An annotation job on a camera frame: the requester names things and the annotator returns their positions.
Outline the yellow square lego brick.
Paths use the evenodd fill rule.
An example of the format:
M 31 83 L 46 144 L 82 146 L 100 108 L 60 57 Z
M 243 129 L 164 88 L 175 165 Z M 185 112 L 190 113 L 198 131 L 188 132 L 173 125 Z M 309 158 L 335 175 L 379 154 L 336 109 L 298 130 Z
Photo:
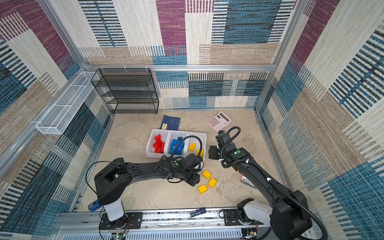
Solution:
M 196 155 L 198 156 L 198 157 L 203 157 L 204 156 L 204 150 L 197 150 L 196 151 Z

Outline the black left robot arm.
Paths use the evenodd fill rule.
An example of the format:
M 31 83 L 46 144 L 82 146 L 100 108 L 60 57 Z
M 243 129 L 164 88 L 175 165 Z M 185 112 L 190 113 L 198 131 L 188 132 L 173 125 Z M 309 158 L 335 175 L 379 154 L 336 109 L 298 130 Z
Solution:
M 121 196 L 130 184 L 152 179 L 176 179 L 195 186 L 200 181 L 203 158 L 195 154 L 187 157 L 167 157 L 159 161 L 135 164 L 117 158 L 110 162 L 94 177 L 98 202 L 106 211 L 110 222 L 125 218 Z

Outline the red long lego brick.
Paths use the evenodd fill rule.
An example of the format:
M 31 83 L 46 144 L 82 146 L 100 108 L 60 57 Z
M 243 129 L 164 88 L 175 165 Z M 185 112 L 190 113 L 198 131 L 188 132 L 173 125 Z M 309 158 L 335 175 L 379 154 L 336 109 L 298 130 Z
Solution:
M 162 143 L 160 153 L 164 154 L 165 143 Z
M 163 142 L 161 140 L 157 140 L 154 144 L 153 144 L 153 148 L 161 148 L 163 145 Z

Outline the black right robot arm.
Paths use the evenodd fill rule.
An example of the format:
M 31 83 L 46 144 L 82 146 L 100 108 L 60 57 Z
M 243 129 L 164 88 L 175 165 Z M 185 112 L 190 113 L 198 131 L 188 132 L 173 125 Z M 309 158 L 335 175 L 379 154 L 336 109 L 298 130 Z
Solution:
M 216 136 L 217 146 L 209 149 L 209 158 L 221 160 L 223 168 L 232 168 L 244 175 L 262 193 L 272 212 L 269 215 L 271 228 L 280 240 L 302 239 L 302 234 L 312 226 L 308 212 L 295 204 L 288 196 L 308 207 L 303 193 L 281 185 L 244 148 L 237 148 L 233 138 L 225 131 Z

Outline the red square lego brick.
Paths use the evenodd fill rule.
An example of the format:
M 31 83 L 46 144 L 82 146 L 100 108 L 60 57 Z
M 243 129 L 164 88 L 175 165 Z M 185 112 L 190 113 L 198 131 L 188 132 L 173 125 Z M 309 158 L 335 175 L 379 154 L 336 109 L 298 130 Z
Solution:
M 159 135 L 157 135 L 156 137 L 154 137 L 154 139 L 156 140 L 156 141 L 160 141 L 161 140 L 161 134 L 159 134 Z

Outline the yellow long lego brick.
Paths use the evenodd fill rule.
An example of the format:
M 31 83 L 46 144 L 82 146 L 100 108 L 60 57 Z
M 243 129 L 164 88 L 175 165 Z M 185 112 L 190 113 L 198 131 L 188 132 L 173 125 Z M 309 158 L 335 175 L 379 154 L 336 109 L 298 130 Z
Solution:
M 188 150 L 191 151 L 191 152 L 193 152 L 193 151 L 195 150 L 195 148 L 196 148 L 196 144 L 191 143 L 190 146 L 189 146 L 189 148 L 188 148 Z

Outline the blue small lego brick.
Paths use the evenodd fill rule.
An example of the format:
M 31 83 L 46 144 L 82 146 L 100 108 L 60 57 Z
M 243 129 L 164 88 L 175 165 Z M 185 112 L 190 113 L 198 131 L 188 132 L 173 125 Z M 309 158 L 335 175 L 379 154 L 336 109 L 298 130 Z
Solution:
M 184 142 L 179 142 L 179 147 L 178 147 L 178 151 L 181 151 L 185 146 L 185 143 Z

